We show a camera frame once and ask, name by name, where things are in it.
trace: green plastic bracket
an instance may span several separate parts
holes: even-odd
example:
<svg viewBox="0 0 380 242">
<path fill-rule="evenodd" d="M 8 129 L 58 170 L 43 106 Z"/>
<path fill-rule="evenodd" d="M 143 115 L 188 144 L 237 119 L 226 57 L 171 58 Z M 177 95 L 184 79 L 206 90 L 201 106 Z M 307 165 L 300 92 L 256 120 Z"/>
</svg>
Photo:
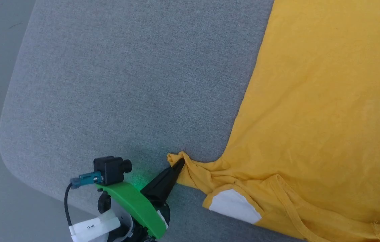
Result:
<svg viewBox="0 0 380 242">
<path fill-rule="evenodd" d="M 166 232 L 166 225 L 158 215 L 150 201 L 144 197 L 132 184 L 120 182 L 109 186 L 96 184 L 106 191 L 118 204 L 142 226 L 148 229 L 148 235 L 156 239 L 162 238 Z"/>
</svg>

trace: gray cushion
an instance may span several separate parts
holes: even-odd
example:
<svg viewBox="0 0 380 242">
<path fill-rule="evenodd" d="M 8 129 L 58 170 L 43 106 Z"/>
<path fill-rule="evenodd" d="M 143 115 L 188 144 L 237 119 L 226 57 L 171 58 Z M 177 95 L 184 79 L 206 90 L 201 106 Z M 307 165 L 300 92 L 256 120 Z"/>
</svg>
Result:
<svg viewBox="0 0 380 242">
<path fill-rule="evenodd" d="M 272 1 L 38 0 L 1 119 L 6 166 L 63 199 L 69 178 L 90 172 L 96 157 L 130 159 L 127 181 L 137 186 L 168 166 L 168 152 L 214 161 Z M 98 196 L 86 186 L 70 203 L 97 213 Z M 204 197 L 175 187 L 163 241 L 292 240 L 205 210 Z"/>
</svg>

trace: cable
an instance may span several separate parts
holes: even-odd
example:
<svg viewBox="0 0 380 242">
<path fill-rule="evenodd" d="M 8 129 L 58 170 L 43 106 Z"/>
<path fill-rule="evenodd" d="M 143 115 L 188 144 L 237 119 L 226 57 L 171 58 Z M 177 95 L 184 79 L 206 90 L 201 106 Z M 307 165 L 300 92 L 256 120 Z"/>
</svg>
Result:
<svg viewBox="0 0 380 242">
<path fill-rule="evenodd" d="M 67 209 L 67 194 L 69 193 L 70 188 L 72 187 L 72 183 L 66 188 L 66 192 L 64 192 L 64 213 L 66 214 L 67 225 L 72 226 L 72 222 L 70 221 L 69 210 Z"/>
</svg>

